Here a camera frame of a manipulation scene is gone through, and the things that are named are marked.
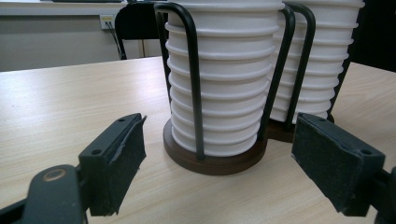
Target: light wood tabletop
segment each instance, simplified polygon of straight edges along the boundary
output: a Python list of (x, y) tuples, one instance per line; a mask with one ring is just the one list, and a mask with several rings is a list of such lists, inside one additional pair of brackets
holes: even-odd
[[(396, 166), (396, 74), (352, 64), (335, 123)], [(0, 73), (0, 207), (26, 197), (40, 171), (78, 165), (78, 154), (114, 120), (147, 115), (147, 157), (120, 208), (90, 223), (374, 223), (344, 217), (290, 156), (269, 140), (263, 159), (236, 175), (188, 171), (166, 154), (170, 119), (160, 57)]]

